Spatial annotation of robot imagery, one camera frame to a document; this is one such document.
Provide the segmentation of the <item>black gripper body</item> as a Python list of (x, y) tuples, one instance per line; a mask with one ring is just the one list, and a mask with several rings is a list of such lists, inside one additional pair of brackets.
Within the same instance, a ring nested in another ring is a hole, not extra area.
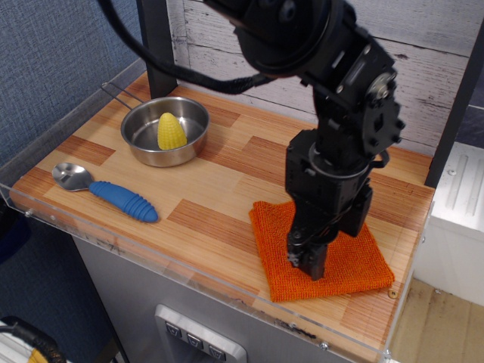
[(293, 199), (296, 212), (287, 244), (304, 244), (322, 237), (336, 238), (339, 222), (354, 199), (367, 184), (370, 165), (359, 160), (349, 169), (334, 168), (316, 150), (315, 130), (303, 130), (295, 136), (286, 154), (286, 192)]

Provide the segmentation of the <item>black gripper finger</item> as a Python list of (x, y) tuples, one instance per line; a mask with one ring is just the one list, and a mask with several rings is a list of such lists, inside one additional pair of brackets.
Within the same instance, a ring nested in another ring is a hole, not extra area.
[(304, 244), (288, 244), (287, 259), (294, 268), (304, 268), (306, 265), (306, 247)]
[(313, 281), (324, 277), (328, 243), (310, 244), (300, 260), (300, 269)]

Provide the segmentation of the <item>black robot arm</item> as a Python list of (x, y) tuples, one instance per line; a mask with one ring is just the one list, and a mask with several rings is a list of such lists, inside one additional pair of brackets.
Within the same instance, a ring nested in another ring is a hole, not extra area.
[(211, 1), (227, 17), (247, 62), (264, 76), (312, 87), (318, 125), (289, 143), (285, 188), (296, 212), (291, 264), (324, 276), (340, 232), (359, 234), (371, 205), (369, 176), (389, 161), (405, 124), (393, 59), (356, 23), (345, 1)]

